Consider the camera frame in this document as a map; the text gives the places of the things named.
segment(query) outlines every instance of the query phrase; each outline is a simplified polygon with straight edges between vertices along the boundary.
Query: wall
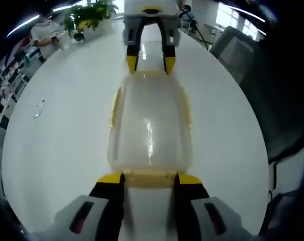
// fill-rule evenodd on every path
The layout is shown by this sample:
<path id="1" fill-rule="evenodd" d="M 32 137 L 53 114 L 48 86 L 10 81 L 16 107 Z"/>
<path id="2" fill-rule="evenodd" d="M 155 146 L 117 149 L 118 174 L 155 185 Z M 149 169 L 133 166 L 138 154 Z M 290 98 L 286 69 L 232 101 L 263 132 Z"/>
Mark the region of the wall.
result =
<path id="1" fill-rule="evenodd" d="M 193 0 L 192 11 L 198 22 L 214 27 L 219 3 L 212 0 Z"/>
<path id="2" fill-rule="evenodd" d="M 183 1 L 183 5 L 190 5 L 192 7 L 193 0 L 185 0 Z"/>

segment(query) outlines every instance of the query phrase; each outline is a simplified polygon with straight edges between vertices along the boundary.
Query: green leaves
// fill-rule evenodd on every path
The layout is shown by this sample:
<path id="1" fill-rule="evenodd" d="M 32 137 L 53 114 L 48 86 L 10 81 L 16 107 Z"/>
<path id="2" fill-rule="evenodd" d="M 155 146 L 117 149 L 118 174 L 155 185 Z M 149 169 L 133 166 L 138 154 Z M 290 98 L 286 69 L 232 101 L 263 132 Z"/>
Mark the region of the green leaves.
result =
<path id="1" fill-rule="evenodd" d="M 110 19 L 112 14 L 116 14 L 115 9 L 119 8 L 116 5 L 109 5 L 108 0 L 99 0 L 92 6 L 73 6 L 65 15 L 63 24 L 69 34 L 75 29 L 82 31 L 84 24 L 95 30 L 100 21 Z"/>

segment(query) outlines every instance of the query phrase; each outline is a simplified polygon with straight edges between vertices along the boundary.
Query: cable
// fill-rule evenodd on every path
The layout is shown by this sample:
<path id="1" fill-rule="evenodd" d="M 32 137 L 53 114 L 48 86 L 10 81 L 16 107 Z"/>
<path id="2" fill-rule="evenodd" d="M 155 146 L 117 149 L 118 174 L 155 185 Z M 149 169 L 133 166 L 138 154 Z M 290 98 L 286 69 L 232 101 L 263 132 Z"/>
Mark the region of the cable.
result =
<path id="1" fill-rule="evenodd" d="M 270 194 L 270 201 L 272 201 L 273 200 L 273 195 L 272 195 L 271 190 L 269 190 L 269 194 Z"/>
<path id="2" fill-rule="evenodd" d="M 198 37 L 195 37 L 197 40 L 199 40 L 200 42 L 204 42 L 202 39 L 199 39 Z"/>
<path id="3" fill-rule="evenodd" d="M 188 18 L 191 20 L 191 22 L 193 23 L 193 19 L 191 18 L 191 16 L 189 14 L 187 14 L 187 12 L 184 11 L 183 9 L 181 9 L 181 10 L 182 10 L 183 14 L 181 14 L 180 17 L 182 17 L 184 14 L 186 14 L 188 16 Z M 203 38 L 203 36 L 202 36 L 201 32 L 199 31 L 199 29 L 198 29 L 198 27 L 197 27 L 196 24 L 195 24 L 195 28 L 198 31 L 198 34 L 200 34 L 202 40 L 199 39 L 199 38 L 197 38 L 197 37 L 196 37 L 196 39 L 199 40 L 199 41 L 201 41 L 201 42 L 204 42 L 205 45 L 206 45 L 207 50 L 209 50 L 208 45 L 207 45 L 207 41 L 205 41 L 205 39 Z"/>

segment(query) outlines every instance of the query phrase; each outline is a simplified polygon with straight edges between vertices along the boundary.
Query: potted plant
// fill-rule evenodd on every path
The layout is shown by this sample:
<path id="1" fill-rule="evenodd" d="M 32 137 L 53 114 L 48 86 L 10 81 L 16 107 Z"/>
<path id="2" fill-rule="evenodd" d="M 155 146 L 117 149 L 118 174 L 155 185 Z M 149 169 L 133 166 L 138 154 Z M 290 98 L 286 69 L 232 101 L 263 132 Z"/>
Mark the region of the potted plant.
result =
<path id="1" fill-rule="evenodd" d="M 83 33 L 85 38 L 91 39 L 99 36 L 103 31 L 110 29 L 112 15 L 116 14 L 116 5 L 109 0 L 99 0 L 91 6 L 73 6 L 65 15 L 65 30 L 76 30 Z"/>

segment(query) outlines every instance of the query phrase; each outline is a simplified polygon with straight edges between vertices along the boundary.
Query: ceiling light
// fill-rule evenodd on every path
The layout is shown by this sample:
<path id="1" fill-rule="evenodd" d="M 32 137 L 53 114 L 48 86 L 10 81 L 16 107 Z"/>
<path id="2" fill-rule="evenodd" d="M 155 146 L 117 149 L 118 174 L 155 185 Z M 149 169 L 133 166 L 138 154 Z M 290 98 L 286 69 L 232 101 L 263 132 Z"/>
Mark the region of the ceiling light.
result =
<path id="1" fill-rule="evenodd" d="M 18 25 L 17 27 L 15 27 L 10 33 L 8 33 L 7 37 L 12 34 L 14 31 L 18 30 L 19 28 L 23 27 L 24 25 L 27 25 L 28 23 L 31 23 L 32 21 L 36 20 L 38 17 L 40 17 L 40 15 L 36 15 L 28 20 L 26 20 L 25 22 L 21 23 L 20 25 Z"/>
<path id="2" fill-rule="evenodd" d="M 261 31 L 260 29 L 258 29 L 259 32 L 261 32 L 264 36 L 266 36 L 267 34 L 263 31 Z"/>
<path id="3" fill-rule="evenodd" d="M 69 8 L 71 8 L 71 7 L 72 7 L 72 5 L 68 5 L 68 6 L 64 6 L 64 7 L 56 8 L 56 9 L 54 9 L 53 11 L 54 11 L 54 12 L 57 12 L 57 11 L 61 11 L 61 10 L 65 10 L 65 9 L 69 9 Z"/>
<path id="4" fill-rule="evenodd" d="M 76 6 L 76 5 L 81 5 L 81 6 L 85 7 L 88 5 L 88 2 L 87 2 L 87 0 L 81 0 L 81 1 L 73 4 L 73 6 Z"/>
<path id="5" fill-rule="evenodd" d="M 228 5 L 227 5 L 227 7 L 231 8 L 231 9 L 234 9 L 234 10 L 237 10 L 237 11 L 240 11 L 240 12 L 242 12 L 242 13 L 248 14 L 248 15 L 250 15 L 250 16 L 256 18 L 256 19 L 259 19 L 259 20 L 262 21 L 262 22 L 266 22 L 264 19 L 262 19 L 262 18 L 260 18 L 260 17 L 258 17 L 258 16 L 256 16 L 256 15 L 254 15 L 254 14 L 252 14 L 252 13 L 250 13 L 250 12 L 244 11 L 244 10 L 242 10 L 242 9 L 239 9 L 239 8 L 236 8 L 236 7 L 233 7 L 233 6 L 228 6 Z"/>

